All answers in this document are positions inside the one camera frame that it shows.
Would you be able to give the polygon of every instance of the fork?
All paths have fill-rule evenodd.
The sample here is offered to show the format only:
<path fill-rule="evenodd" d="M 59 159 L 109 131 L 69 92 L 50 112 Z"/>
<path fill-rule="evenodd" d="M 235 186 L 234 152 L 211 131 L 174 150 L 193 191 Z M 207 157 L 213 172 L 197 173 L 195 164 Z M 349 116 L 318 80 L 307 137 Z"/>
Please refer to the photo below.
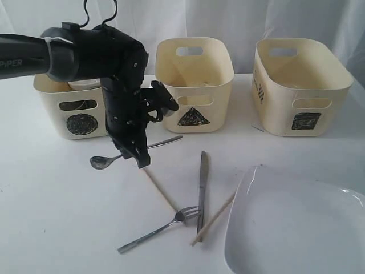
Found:
<path fill-rule="evenodd" d="M 179 211 L 176 212 L 175 217 L 171 222 L 164 225 L 163 227 L 151 232 L 150 234 L 147 234 L 129 244 L 126 244 L 120 248 L 118 248 L 118 252 L 120 254 L 123 254 L 124 252 L 129 251 L 132 248 L 135 248 L 136 246 L 140 245 L 141 243 L 147 241 L 149 238 L 153 237 L 154 235 L 157 235 L 161 231 L 165 230 L 169 226 L 173 225 L 174 223 L 184 223 L 186 220 L 196 218 L 199 215 L 199 210 L 195 209 L 197 207 L 185 207 Z"/>

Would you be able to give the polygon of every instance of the metal knife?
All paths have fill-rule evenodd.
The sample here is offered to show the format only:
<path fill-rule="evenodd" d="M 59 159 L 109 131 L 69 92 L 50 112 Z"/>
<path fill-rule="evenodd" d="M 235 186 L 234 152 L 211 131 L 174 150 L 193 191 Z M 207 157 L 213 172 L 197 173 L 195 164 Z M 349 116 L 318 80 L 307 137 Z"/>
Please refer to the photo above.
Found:
<path fill-rule="evenodd" d="M 200 162 L 200 182 L 199 182 L 199 216 L 198 216 L 198 226 L 197 233 L 203 228 L 204 225 L 204 205 L 205 205 L 205 190 L 206 183 L 208 181 L 208 172 L 209 172 L 209 160 L 208 154 L 205 151 L 201 152 L 201 162 Z"/>

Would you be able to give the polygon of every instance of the chopstick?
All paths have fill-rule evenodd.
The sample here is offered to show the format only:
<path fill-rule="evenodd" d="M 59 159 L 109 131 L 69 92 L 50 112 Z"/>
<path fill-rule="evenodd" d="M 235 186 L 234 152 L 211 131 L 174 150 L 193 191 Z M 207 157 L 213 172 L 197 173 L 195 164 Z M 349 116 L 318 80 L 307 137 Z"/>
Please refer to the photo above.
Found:
<path fill-rule="evenodd" d="M 165 191 L 159 186 L 157 181 L 153 178 L 153 176 L 149 173 L 147 170 L 147 167 L 143 168 L 144 173 L 149 177 L 150 181 L 155 185 L 159 193 L 162 195 L 162 197 L 165 199 L 165 201 L 169 204 L 169 206 L 174 210 L 175 212 L 179 211 L 177 207 L 173 204 L 173 202 L 169 199 Z"/>
<path fill-rule="evenodd" d="M 212 224 L 218 219 L 218 217 L 222 214 L 222 212 L 233 201 L 235 194 L 236 194 L 236 192 L 234 192 L 228 198 L 228 200 L 222 205 L 222 207 L 218 210 L 218 212 L 216 214 L 214 214 L 214 216 L 203 226 L 203 228 L 201 229 L 201 231 L 199 231 L 199 233 L 196 235 L 196 237 L 194 238 L 194 240 L 190 243 L 190 245 L 192 247 L 194 245 L 196 245 L 196 243 L 199 241 L 199 239 L 208 232 L 208 229 L 212 226 Z"/>

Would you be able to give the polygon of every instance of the white table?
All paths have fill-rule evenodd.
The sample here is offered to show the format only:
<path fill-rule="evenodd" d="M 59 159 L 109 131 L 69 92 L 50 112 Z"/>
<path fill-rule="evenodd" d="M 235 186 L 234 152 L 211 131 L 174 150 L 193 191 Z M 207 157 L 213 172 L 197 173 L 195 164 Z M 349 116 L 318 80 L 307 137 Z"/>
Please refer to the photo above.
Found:
<path fill-rule="evenodd" d="M 150 150 L 148 169 L 173 201 L 197 204 L 201 150 L 211 156 L 207 217 L 258 164 L 365 193 L 365 109 L 354 99 L 363 90 L 352 88 L 323 136 L 283 138 L 252 127 L 251 78 L 236 75 L 222 129 Z M 194 248 L 196 227 L 177 225 L 119 255 L 117 247 L 170 221 L 172 210 L 133 159 L 93 170 L 90 156 L 117 154 L 110 139 L 59 137 L 32 83 L 0 81 L 1 273 L 230 273 L 223 256 L 228 210 Z M 175 136 L 161 123 L 147 135 L 148 143 Z"/>

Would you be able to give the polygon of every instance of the metal spoon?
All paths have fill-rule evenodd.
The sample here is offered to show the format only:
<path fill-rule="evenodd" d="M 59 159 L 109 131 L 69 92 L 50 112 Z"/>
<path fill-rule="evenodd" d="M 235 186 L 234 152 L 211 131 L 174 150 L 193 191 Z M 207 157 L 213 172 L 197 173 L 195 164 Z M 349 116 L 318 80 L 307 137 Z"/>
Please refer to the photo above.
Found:
<path fill-rule="evenodd" d="M 150 144 L 149 146 L 147 146 L 147 148 L 150 149 L 150 148 L 160 147 L 165 144 L 170 144 L 170 143 L 180 140 L 182 137 L 183 137 L 182 135 L 178 135 L 173 138 L 164 140 L 162 142 Z M 122 156 L 123 156 L 123 154 L 120 154 L 115 157 L 93 156 L 90 158 L 90 164 L 96 170 L 103 170 L 103 169 L 107 168 L 108 166 L 110 166 L 116 159 L 119 159 Z"/>

